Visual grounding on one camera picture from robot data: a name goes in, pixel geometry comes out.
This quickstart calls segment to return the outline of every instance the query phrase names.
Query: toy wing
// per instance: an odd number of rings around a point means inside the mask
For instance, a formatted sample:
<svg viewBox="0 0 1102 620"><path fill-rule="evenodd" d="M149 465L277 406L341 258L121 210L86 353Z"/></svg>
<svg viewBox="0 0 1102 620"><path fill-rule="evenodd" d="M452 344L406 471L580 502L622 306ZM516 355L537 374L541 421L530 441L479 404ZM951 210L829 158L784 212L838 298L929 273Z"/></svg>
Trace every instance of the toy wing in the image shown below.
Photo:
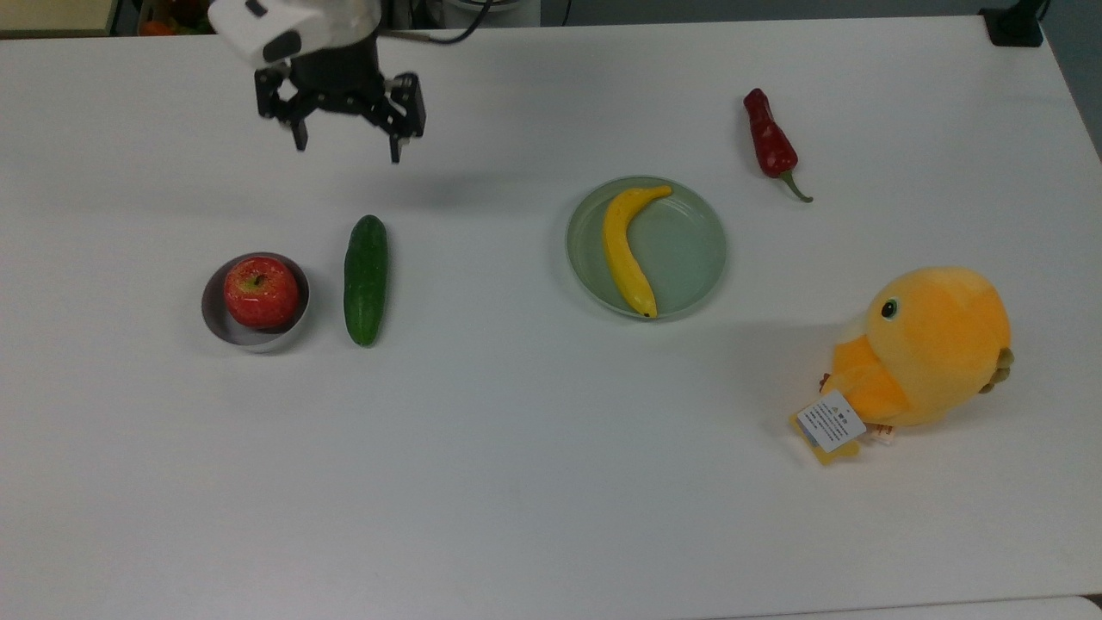
<svg viewBox="0 0 1102 620"><path fill-rule="evenodd" d="M821 392L841 392L862 421L892 424L892 418L909 410L907 395L873 353L867 336L839 344L831 368L833 373Z"/></svg>

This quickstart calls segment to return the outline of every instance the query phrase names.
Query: toy eye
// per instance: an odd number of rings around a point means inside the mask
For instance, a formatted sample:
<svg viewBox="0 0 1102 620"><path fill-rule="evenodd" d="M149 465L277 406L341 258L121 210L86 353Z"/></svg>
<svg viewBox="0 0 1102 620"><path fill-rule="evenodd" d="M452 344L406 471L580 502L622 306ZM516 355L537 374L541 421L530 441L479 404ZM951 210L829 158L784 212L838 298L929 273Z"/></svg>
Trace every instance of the toy eye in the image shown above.
<svg viewBox="0 0 1102 620"><path fill-rule="evenodd" d="M899 300L892 297L884 302L880 307L880 317L884 317L888 322L895 319L895 316L899 314Z"/></svg>

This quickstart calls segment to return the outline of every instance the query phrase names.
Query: yellow plush bird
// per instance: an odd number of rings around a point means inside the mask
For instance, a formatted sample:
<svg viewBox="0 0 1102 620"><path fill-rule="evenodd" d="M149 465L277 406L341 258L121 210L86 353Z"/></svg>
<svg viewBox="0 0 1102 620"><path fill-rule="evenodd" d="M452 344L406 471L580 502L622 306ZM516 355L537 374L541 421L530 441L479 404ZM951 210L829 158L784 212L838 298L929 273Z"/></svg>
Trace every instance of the yellow plush bird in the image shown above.
<svg viewBox="0 0 1102 620"><path fill-rule="evenodd" d="M1009 377L1011 324L995 286L964 267L928 267L884 286L834 348L821 392L865 423L940 421Z"/></svg>

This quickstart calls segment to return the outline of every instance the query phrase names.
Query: white bowl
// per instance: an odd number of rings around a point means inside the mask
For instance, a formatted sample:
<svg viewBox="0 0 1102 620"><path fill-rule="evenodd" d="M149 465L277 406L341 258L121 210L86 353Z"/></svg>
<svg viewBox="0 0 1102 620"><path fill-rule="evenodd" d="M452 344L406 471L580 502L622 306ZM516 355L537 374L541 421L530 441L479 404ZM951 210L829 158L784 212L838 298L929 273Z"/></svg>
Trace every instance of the white bowl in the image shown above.
<svg viewBox="0 0 1102 620"><path fill-rule="evenodd" d="M235 322L226 308L226 300L223 296L223 285L229 270L241 260L258 255L274 258L287 264L294 275L295 283L299 284L299 306L294 309L294 317L278 328L267 330L247 328ZM291 345L302 333L309 305L310 282L306 280L306 273L290 258L270 251L253 251L227 261L210 275L206 287L203 289L203 320L207 329L223 341L249 353L271 353Z"/></svg>

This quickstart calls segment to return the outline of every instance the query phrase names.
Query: red chili pepper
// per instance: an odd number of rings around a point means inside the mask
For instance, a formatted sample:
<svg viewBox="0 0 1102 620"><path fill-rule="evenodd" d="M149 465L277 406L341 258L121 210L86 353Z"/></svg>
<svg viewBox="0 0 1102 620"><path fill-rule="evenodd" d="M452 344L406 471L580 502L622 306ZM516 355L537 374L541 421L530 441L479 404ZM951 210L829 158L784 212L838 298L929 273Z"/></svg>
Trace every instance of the red chili pepper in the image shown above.
<svg viewBox="0 0 1102 620"><path fill-rule="evenodd" d="M788 183L789 188L801 200L811 202L813 198L803 195L792 180L792 168L796 167L799 157L796 156L792 143L773 119L773 110L769 109L769 99L765 93L760 88L750 90L750 94L743 99L743 105L750 113L750 134L754 137L754 150L757 152L761 172L765 172L766 176Z"/></svg>

